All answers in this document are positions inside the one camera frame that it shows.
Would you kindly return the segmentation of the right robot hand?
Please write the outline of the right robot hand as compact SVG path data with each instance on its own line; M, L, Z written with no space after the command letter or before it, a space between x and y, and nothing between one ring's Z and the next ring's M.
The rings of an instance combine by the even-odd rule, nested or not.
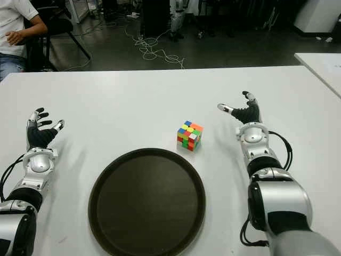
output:
M224 103L219 103L217 105L218 109L230 114L243 124L251 122L261 123L261 114L256 98L248 91L243 91L242 94L247 99L246 108L232 108Z

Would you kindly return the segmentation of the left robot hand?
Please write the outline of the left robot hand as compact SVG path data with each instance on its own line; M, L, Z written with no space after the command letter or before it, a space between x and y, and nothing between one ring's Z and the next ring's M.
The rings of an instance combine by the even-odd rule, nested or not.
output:
M30 115L26 125L26 151L33 148L46 149L55 136L64 128L65 121L60 120L53 127L41 130L41 127L52 124L51 120L41 121L42 118L48 116L49 113L45 112L44 108L38 108Z

